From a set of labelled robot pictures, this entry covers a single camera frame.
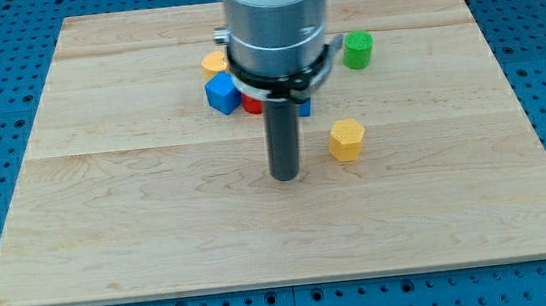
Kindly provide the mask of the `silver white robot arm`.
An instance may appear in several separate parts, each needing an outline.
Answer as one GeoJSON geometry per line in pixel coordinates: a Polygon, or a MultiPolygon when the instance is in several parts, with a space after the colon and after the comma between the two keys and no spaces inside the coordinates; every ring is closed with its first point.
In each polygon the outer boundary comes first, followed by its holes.
{"type": "Polygon", "coordinates": [[[234,79],[275,80],[328,63],[326,0],[222,0],[234,79]]]}

